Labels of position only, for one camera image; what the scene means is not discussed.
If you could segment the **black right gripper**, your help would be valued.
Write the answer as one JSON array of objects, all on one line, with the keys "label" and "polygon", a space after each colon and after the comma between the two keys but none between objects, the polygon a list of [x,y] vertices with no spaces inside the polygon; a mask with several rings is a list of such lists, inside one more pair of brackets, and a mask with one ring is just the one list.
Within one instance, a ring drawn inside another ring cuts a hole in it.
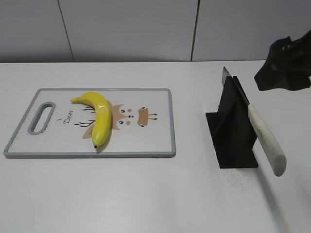
[{"label": "black right gripper", "polygon": [[289,36],[275,41],[255,81],[260,91],[298,91],[310,87],[310,76],[311,33],[307,32],[294,41]]}]

